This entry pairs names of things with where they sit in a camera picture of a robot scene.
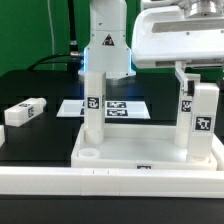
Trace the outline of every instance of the white column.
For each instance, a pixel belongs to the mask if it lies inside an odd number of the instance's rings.
[[[219,98],[216,84],[195,85],[191,126],[188,136],[188,162],[209,162]]]
[[[85,74],[85,141],[100,144],[104,138],[106,73]]]
[[[186,74],[186,76],[189,80],[193,80],[195,83],[200,82],[199,74]],[[188,133],[191,121],[191,106],[192,96],[187,96],[180,89],[175,145],[181,148],[187,148]]]

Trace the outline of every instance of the black table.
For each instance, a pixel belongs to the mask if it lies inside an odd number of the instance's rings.
[[[1,166],[70,167],[83,118],[56,118],[64,99],[83,99],[83,83],[62,71],[12,71],[0,78],[0,124],[4,110],[44,97],[44,113],[22,127],[5,126]],[[106,122],[175,125],[179,83],[170,74],[137,74],[134,83],[107,86],[107,100],[145,101],[151,120]],[[224,141],[220,94],[215,133]],[[224,200],[158,197],[0,196],[0,223],[222,223]]]

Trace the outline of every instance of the green wall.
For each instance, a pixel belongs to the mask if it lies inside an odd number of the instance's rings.
[[[140,0],[126,0],[126,2],[127,44],[130,46]],[[77,41],[80,50],[83,50],[89,42],[89,0],[74,0],[74,8]],[[69,52],[67,0],[51,0],[51,9],[56,53],[67,53]],[[0,10],[0,76],[10,70],[26,69],[38,59],[52,54],[47,0],[2,0]],[[55,68],[64,70],[65,65],[57,65]],[[52,69],[52,66],[39,66],[38,69]],[[141,72],[173,74],[174,70],[151,69]],[[223,77],[221,69],[202,70],[200,73],[213,81]]]

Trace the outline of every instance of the label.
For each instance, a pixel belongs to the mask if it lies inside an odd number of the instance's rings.
[[[103,44],[105,46],[114,46],[114,42],[110,34],[107,35],[106,39],[104,40]]]
[[[33,107],[31,107],[28,109],[28,117],[31,118],[31,117],[33,117],[33,115],[34,115],[34,109],[33,109]]]
[[[20,104],[19,106],[20,107],[29,107],[31,104],[27,104],[27,103],[22,103],[22,104]]]
[[[126,102],[116,102],[116,101],[111,101],[107,102],[107,108],[127,108]]]
[[[150,165],[137,165],[137,169],[151,170],[152,166],[150,166]]]
[[[191,112],[192,101],[182,100],[181,103],[181,112],[190,113]]]
[[[128,116],[128,111],[127,110],[115,110],[115,109],[108,109],[107,110],[107,116],[108,117],[127,117]]]
[[[99,110],[100,97],[87,97],[87,108],[93,110]]]
[[[194,115],[193,132],[213,133],[214,132],[214,116]]]

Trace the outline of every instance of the white machine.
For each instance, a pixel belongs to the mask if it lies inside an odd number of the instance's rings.
[[[135,77],[126,44],[126,15],[123,0],[90,0],[90,43],[84,50],[80,79],[89,71],[106,71],[107,83],[115,85]]]
[[[133,173],[133,169],[150,169],[145,181],[153,181],[156,175],[158,191],[172,182],[174,172],[181,173],[185,184],[191,185],[190,191],[199,193],[194,188],[195,177],[202,175],[198,170],[214,175],[224,170],[224,147],[214,135],[219,88],[200,83],[200,75],[186,74],[185,68],[223,65],[223,2],[143,0],[141,7],[144,10],[133,31],[133,62],[139,68],[175,67],[181,84],[177,126],[105,124],[104,142],[92,144],[83,125],[72,167],[130,169]]]
[[[124,0],[92,0],[91,6],[103,13],[106,3],[114,9],[112,2],[120,4],[116,9],[122,12]],[[159,8],[146,9],[137,18],[133,60],[140,68],[175,67],[181,83],[177,126],[104,124],[108,71],[90,67],[91,62],[85,74],[85,122],[72,167],[0,167],[1,194],[224,198],[224,146],[214,135],[219,89],[200,83],[198,74],[184,72],[188,65],[223,64],[223,2],[142,0],[141,5]],[[102,26],[103,20],[93,15],[95,24]],[[108,10],[102,15],[109,18]],[[107,39],[112,43],[109,34],[117,44],[121,32],[115,30],[92,33],[101,40],[93,36],[87,50],[100,55],[99,64],[108,58],[92,44],[99,46]]]

